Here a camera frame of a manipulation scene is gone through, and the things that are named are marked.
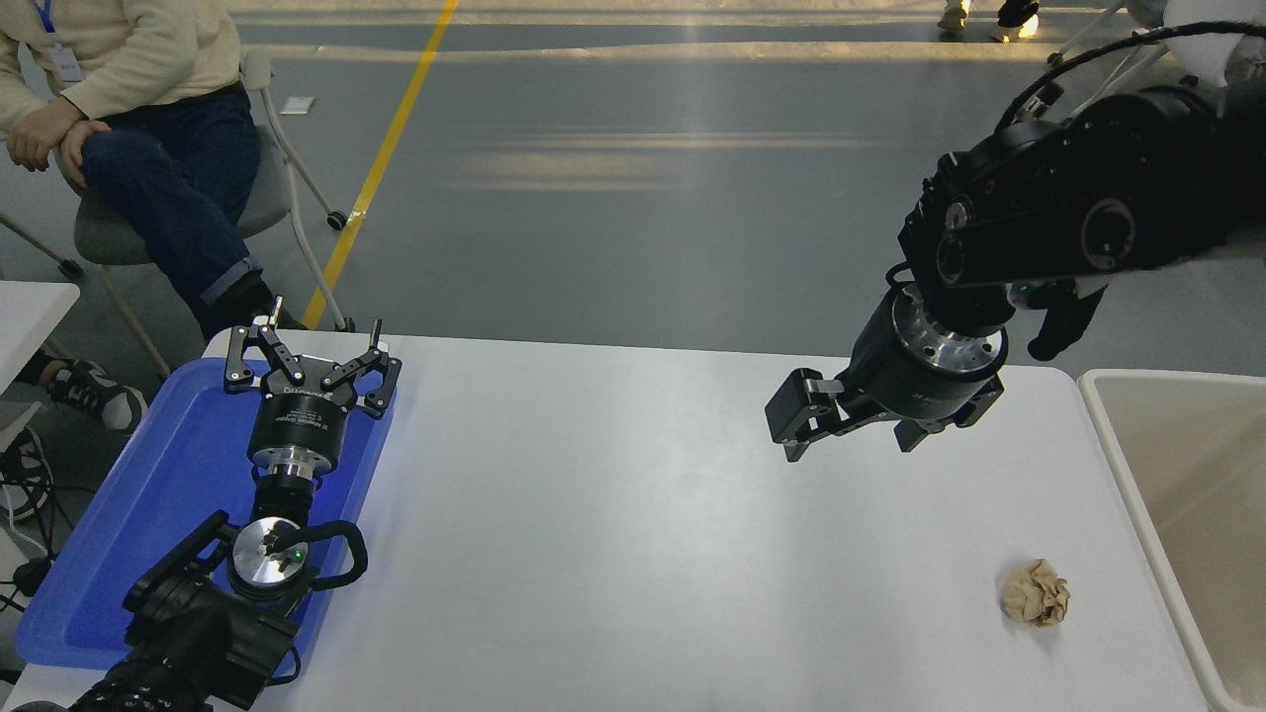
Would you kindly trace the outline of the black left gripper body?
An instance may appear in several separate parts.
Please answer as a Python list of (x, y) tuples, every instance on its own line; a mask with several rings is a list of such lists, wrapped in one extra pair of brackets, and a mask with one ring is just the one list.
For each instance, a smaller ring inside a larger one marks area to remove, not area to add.
[(298, 356), (298, 366), (271, 371), (247, 445), (252, 461), (285, 448), (304, 448), (325, 461), (342, 459), (348, 418), (358, 393), (356, 380), (335, 383), (346, 371), (327, 359)]

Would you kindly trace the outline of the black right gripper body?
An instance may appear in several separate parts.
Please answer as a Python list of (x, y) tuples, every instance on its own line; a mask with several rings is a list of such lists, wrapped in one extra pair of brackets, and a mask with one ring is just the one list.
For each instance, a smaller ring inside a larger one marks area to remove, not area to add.
[(985, 383), (999, 383), (1005, 329), (985, 336), (955, 332), (936, 321), (919, 293), (887, 293), (860, 329), (851, 380), (895, 416), (936, 419), (953, 414)]

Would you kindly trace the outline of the person's right hand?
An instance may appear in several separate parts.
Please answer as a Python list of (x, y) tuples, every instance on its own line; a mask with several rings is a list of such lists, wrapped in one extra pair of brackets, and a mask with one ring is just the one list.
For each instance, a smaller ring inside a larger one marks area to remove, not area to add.
[(91, 136), (108, 134), (111, 127), (96, 119), (81, 119), (68, 130), (68, 134), (60, 142), (60, 171), (77, 189), (89, 188), (89, 181), (84, 174), (84, 147)]

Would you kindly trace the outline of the person's left hand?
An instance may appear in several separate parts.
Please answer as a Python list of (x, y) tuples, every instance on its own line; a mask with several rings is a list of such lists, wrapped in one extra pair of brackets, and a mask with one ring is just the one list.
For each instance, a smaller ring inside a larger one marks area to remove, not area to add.
[(10, 162), (29, 172), (46, 171), (52, 149), (86, 114), (63, 96), (54, 98), (46, 106), (18, 119), (6, 130), (6, 153)]

